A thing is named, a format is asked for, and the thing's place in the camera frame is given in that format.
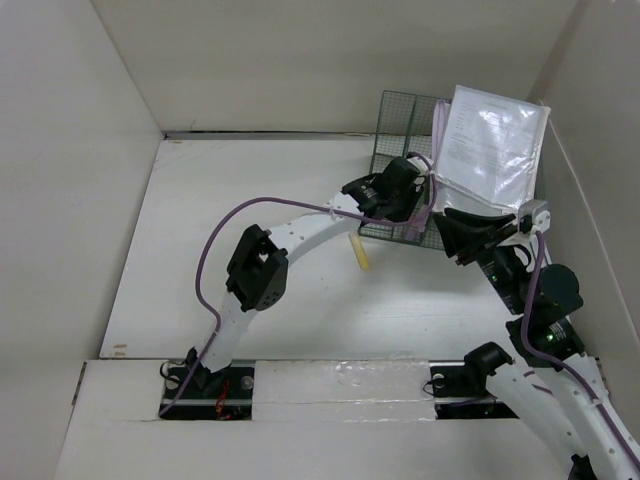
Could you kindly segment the yellow highlighter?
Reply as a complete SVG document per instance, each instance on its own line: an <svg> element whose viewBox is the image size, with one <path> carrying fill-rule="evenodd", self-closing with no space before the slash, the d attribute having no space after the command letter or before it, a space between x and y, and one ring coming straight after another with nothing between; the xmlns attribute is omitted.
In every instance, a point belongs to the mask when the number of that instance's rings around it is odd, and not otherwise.
<svg viewBox="0 0 640 480"><path fill-rule="evenodd" d="M363 271L369 270L371 268L370 260L366 253L361 237L357 232L350 232L349 240L360 269Z"/></svg>

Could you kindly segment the clear mesh document pouch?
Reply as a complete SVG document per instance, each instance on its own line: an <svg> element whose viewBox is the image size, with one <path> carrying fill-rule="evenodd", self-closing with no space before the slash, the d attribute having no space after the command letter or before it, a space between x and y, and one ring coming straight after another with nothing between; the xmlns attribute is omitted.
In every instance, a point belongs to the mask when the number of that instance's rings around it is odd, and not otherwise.
<svg viewBox="0 0 640 480"><path fill-rule="evenodd" d="M458 85L435 164L435 209L497 216L531 200L550 113Z"/></svg>

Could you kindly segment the pink highlighter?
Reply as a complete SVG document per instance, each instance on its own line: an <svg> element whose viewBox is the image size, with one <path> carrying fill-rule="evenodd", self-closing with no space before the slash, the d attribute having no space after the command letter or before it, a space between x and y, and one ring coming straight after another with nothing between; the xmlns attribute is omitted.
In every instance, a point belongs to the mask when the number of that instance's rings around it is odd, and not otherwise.
<svg viewBox="0 0 640 480"><path fill-rule="evenodd" d="M425 222L420 221L412 224L406 232L405 239L409 242L419 242L425 230Z"/></svg>

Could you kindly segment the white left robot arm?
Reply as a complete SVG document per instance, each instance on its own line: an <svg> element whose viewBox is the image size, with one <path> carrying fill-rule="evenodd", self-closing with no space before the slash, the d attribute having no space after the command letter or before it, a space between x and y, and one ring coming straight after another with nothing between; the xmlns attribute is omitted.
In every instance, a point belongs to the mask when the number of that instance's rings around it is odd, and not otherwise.
<svg viewBox="0 0 640 480"><path fill-rule="evenodd" d="M198 261L196 298L213 315L214 328L202 347L187 354L190 387L205 397L220 390L241 337L258 313L283 298L288 270L297 260L361 225L413 226L427 219L427 211L415 211L424 196L435 196L433 162L410 152L394 158L380 173L345 184L322 205L273 198L275 204L306 212L280 226L263 229L253 224L244 230L226 268L220 307L204 298L201 281L206 260Z"/></svg>

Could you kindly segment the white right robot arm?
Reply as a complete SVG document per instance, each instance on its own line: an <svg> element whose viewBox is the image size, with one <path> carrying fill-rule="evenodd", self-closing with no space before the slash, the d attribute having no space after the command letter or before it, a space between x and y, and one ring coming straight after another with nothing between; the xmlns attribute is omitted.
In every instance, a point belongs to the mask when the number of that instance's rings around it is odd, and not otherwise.
<svg viewBox="0 0 640 480"><path fill-rule="evenodd" d="M433 369L423 390L452 398L451 408L489 399L511 410L550 450L570 479L636 479L639 443L611 403L597 360L569 317L582 308L568 267L547 257L547 207L532 201L517 214L487 217L447 208L433 216L445 253L476 264L513 315L505 327L525 364L495 342L460 365Z"/></svg>

